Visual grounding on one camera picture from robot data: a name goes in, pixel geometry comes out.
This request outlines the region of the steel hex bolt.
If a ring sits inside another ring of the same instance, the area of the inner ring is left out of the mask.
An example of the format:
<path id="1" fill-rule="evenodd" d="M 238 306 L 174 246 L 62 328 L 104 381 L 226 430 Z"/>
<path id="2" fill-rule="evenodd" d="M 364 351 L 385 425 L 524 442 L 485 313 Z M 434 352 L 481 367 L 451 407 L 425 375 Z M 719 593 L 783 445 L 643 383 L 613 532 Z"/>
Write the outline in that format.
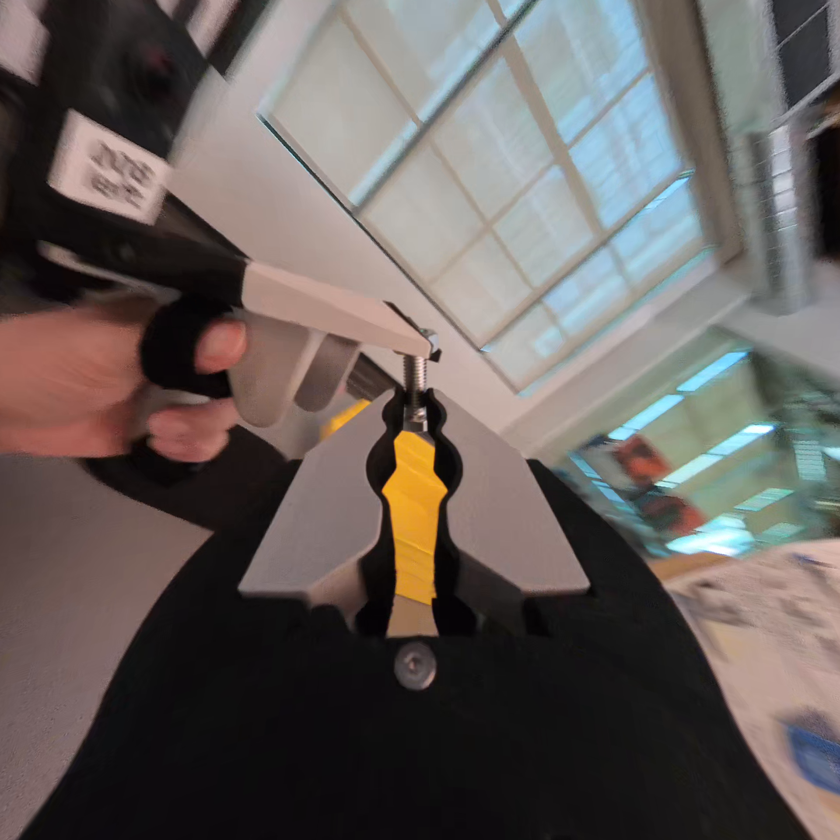
<path id="1" fill-rule="evenodd" d="M 403 362 L 403 429 L 427 434 L 427 360 L 422 356 L 404 355 Z"/>

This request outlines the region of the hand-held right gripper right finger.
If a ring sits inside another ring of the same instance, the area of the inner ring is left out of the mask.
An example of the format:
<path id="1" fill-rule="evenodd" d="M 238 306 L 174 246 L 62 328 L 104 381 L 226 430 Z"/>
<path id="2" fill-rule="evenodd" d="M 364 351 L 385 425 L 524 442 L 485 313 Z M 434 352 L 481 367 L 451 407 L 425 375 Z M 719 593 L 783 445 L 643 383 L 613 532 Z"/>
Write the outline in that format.
<path id="1" fill-rule="evenodd" d="M 433 615 L 441 636 L 484 620 L 523 634 L 529 604 L 577 596 L 591 582 L 518 450 L 451 397 L 429 392 L 437 515 Z"/>

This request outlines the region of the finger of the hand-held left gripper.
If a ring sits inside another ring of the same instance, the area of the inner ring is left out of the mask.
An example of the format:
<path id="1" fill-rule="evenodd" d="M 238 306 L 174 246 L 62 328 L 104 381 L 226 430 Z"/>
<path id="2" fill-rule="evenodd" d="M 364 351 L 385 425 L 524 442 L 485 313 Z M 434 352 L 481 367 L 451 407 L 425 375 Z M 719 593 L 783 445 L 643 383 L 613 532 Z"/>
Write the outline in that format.
<path id="1" fill-rule="evenodd" d="M 256 261 L 247 263 L 241 289 L 249 313 L 427 360 L 420 328 L 386 301 Z"/>

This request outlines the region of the red and black box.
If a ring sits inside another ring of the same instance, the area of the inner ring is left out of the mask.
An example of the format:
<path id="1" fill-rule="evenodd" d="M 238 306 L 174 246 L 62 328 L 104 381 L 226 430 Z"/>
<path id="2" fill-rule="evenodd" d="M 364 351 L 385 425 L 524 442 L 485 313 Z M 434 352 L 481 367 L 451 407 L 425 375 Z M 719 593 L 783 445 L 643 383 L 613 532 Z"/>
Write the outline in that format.
<path id="1" fill-rule="evenodd" d="M 707 523 L 706 516 L 687 499 L 665 487 L 671 464 L 644 436 L 634 434 L 615 444 L 612 456 L 627 498 L 640 518 L 666 540 L 687 537 Z"/>

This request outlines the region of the yellow plastic bin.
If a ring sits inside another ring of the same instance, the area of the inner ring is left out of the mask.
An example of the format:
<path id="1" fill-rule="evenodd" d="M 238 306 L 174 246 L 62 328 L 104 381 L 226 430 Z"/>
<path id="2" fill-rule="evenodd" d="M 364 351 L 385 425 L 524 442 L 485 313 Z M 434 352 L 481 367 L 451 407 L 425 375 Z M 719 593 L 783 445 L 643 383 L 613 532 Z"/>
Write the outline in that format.
<path id="1" fill-rule="evenodd" d="M 401 432 L 394 453 L 395 470 L 383 494 L 395 545 L 395 593 L 430 606 L 436 596 L 434 552 L 446 487 L 434 471 L 433 445 L 418 434 Z"/>

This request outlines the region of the frosted glass window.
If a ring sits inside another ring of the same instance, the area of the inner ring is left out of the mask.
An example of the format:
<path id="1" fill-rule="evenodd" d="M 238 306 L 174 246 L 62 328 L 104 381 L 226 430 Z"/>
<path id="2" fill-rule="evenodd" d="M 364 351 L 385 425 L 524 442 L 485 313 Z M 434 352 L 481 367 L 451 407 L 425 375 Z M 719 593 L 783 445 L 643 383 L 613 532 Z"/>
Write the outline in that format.
<path id="1" fill-rule="evenodd" d="M 707 250 L 640 2 L 333 2 L 259 118 L 516 392 Z"/>

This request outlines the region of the short silver spiral duct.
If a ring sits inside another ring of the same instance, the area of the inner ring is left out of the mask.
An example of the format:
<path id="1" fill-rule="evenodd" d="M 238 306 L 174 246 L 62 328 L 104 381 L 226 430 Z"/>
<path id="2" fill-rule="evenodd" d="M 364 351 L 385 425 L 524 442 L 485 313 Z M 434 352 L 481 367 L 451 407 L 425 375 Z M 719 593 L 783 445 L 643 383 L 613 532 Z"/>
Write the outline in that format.
<path id="1" fill-rule="evenodd" d="M 813 154 L 807 129 L 794 118 L 744 136 L 749 209 L 758 260 L 761 306 L 778 317 L 806 308 L 813 297 L 815 209 Z"/>

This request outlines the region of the person's left hand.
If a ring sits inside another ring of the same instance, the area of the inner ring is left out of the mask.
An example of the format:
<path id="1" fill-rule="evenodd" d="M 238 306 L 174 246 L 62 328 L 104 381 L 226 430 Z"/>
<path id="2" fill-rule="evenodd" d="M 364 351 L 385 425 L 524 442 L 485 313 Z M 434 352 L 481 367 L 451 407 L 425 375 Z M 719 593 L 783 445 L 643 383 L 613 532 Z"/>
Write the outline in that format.
<path id="1" fill-rule="evenodd" d="M 2 318 L 2 455 L 127 454 L 146 386 L 140 343 L 157 308 L 128 296 Z M 245 325 L 216 321 L 196 346 L 196 371 L 227 371 L 245 350 Z M 237 421 L 230 399 L 164 407 L 150 414 L 149 446 L 167 459 L 202 463 L 224 450 Z"/>

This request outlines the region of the printed instruction sheet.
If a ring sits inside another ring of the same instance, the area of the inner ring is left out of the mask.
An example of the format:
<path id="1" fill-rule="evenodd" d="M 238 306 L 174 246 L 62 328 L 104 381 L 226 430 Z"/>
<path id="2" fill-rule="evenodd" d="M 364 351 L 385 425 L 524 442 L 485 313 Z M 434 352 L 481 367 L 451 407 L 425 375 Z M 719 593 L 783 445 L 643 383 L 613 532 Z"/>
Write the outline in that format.
<path id="1" fill-rule="evenodd" d="M 742 735 L 813 838 L 839 838 L 839 542 L 667 581 Z"/>

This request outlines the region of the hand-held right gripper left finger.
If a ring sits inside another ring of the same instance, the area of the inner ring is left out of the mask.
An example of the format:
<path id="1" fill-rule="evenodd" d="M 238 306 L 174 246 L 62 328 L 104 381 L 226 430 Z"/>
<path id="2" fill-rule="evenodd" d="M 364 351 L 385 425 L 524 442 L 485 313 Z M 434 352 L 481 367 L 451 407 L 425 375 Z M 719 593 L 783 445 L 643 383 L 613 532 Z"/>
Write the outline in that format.
<path id="1" fill-rule="evenodd" d="M 306 454 L 239 583 L 242 596 L 332 606 L 357 633 L 387 635 L 396 565 L 383 489 L 399 433 L 396 387 Z"/>

